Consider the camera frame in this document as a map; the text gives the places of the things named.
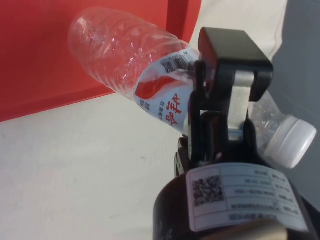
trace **white surface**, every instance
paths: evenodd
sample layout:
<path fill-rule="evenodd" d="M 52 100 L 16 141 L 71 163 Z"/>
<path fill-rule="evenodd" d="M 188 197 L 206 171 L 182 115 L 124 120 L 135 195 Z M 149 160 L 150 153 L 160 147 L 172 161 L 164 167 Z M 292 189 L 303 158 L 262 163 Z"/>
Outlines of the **white surface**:
<path fill-rule="evenodd" d="M 243 29 L 271 57 L 286 2 L 203 0 L 192 45 Z M 0 239 L 152 239 L 179 136 L 119 95 L 0 123 Z"/>
<path fill-rule="evenodd" d="M 309 149 L 316 134 L 314 126 L 289 115 L 270 140 L 264 155 L 285 168 L 293 169 Z"/>

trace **white sticker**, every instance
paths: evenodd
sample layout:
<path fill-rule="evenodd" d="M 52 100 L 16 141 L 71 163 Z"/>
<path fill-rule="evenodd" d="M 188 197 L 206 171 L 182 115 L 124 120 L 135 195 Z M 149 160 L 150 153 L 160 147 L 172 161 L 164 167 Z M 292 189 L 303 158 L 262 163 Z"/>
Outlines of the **white sticker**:
<path fill-rule="evenodd" d="M 199 53 L 188 47 L 149 65 L 137 81 L 136 103 L 150 115 L 182 131 L 193 91 L 193 81 L 186 70 L 198 58 Z"/>
<path fill-rule="evenodd" d="M 277 219 L 307 232 L 308 227 L 286 176 L 248 163 L 220 163 L 186 175 L 189 222 L 193 232 Z"/>

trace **qr code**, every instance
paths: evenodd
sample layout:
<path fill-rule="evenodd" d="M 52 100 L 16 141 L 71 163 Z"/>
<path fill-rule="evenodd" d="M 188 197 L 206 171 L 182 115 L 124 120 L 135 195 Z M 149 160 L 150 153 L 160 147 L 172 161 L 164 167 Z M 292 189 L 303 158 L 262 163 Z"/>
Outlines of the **qr code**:
<path fill-rule="evenodd" d="M 225 200 L 219 175 L 193 181 L 192 187 L 195 207 Z"/>

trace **red and white label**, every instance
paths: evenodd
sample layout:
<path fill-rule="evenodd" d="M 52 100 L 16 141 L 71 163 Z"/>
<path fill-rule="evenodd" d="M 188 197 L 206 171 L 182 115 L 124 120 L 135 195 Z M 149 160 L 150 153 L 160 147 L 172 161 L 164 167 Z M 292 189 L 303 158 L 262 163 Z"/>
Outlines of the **red and white label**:
<path fill-rule="evenodd" d="M 182 131 L 193 81 L 187 73 L 199 53 L 186 48 L 160 58 L 147 67 L 134 90 L 136 103 L 147 113 Z"/>

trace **red backdrop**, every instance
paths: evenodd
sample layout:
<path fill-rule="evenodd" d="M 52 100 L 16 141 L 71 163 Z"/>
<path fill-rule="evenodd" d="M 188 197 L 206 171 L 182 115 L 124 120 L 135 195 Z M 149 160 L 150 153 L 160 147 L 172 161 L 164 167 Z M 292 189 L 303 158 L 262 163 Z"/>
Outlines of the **red backdrop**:
<path fill-rule="evenodd" d="M 201 0 L 2 0 L 0 122 L 92 99 L 112 91 L 70 56 L 69 26 L 102 6 L 131 12 L 189 41 Z"/>

